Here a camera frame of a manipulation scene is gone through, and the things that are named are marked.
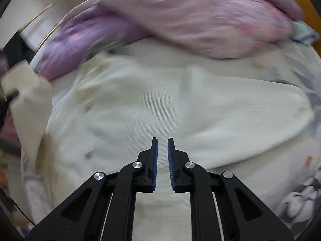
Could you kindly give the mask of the cream white jacket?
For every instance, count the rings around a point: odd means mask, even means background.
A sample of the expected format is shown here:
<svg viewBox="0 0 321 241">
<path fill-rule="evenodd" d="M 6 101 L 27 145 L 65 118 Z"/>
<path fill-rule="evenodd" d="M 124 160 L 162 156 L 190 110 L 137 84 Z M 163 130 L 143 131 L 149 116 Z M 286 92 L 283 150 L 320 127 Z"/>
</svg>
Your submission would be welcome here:
<svg viewBox="0 0 321 241">
<path fill-rule="evenodd" d="M 320 165 L 311 137 L 312 107 L 285 81 L 218 76 L 198 65 L 176 66 L 128 56 L 97 55 L 56 95 L 20 63 L 3 78 L 27 157 L 25 186 L 40 223 L 94 172 L 117 172 L 158 139 L 157 186 L 139 194 L 134 240 L 190 240 L 189 197 L 170 186 L 167 140 L 215 173 L 234 172 L 274 212 Z"/>
</svg>

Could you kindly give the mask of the bamboo clothes rack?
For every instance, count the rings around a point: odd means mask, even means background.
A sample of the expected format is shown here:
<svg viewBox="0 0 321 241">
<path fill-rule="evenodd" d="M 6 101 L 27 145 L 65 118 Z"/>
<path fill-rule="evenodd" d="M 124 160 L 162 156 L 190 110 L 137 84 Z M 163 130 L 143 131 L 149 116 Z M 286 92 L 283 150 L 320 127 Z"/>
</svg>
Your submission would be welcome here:
<svg viewBox="0 0 321 241">
<path fill-rule="evenodd" d="M 28 47 L 36 52 L 54 32 L 60 20 L 60 3 L 55 1 L 33 16 L 18 32 Z"/>
</svg>

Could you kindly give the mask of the black garment on rack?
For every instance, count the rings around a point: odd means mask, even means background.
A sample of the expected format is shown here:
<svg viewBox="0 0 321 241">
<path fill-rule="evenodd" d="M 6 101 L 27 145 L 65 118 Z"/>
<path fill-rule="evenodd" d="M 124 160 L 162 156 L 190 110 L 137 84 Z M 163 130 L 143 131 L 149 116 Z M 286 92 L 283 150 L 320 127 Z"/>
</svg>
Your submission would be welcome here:
<svg viewBox="0 0 321 241">
<path fill-rule="evenodd" d="M 35 52 L 25 43 L 21 33 L 17 31 L 1 49 L 1 55 L 6 57 L 8 68 L 12 68 L 24 60 L 30 63 Z"/>
</svg>

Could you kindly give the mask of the purple quilt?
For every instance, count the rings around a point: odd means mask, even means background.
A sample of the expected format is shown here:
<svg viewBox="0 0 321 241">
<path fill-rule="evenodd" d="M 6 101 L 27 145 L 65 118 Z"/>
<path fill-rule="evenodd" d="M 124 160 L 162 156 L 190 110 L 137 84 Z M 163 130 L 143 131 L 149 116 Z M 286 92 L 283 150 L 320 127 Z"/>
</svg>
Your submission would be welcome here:
<svg viewBox="0 0 321 241">
<path fill-rule="evenodd" d="M 73 71 L 99 39 L 109 38 L 127 45 L 149 36 L 130 20 L 102 5 L 93 5 L 69 20 L 56 33 L 38 64 L 38 75 L 51 81 Z"/>
</svg>

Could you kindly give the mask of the pink floral quilt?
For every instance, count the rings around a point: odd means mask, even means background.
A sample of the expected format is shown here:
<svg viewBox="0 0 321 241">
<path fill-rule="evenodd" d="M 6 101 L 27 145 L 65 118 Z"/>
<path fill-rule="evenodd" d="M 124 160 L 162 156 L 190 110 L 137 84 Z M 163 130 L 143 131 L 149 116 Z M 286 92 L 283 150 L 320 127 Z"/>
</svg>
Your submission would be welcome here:
<svg viewBox="0 0 321 241">
<path fill-rule="evenodd" d="M 286 39 L 303 17 L 295 0 L 98 0 L 143 29 L 215 59 Z"/>
</svg>

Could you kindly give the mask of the teal blue-trimmed pillow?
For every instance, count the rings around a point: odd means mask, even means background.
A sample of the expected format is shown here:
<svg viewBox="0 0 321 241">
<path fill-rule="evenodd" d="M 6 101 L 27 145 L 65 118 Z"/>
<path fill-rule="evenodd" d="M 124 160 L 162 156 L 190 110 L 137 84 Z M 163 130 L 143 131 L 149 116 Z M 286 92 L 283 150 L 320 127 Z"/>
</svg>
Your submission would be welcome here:
<svg viewBox="0 0 321 241">
<path fill-rule="evenodd" d="M 293 42 L 309 46 L 320 39 L 320 34 L 303 21 L 292 21 L 292 26 L 290 39 Z"/>
</svg>

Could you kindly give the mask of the wooden headboard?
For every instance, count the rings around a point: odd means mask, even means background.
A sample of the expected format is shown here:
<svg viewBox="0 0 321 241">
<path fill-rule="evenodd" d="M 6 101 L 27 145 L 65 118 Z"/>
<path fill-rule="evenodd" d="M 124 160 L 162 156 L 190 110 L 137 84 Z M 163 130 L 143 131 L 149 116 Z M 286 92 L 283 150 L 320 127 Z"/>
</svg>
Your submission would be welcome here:
<svg viewBox="0 0 321 241">
<path fill-rule="evenodd" d="M 320 16 L 310 0 L 295 0 L 301 7 L 304 15 L 303 21 L 320 34 Z"/>
</svg>

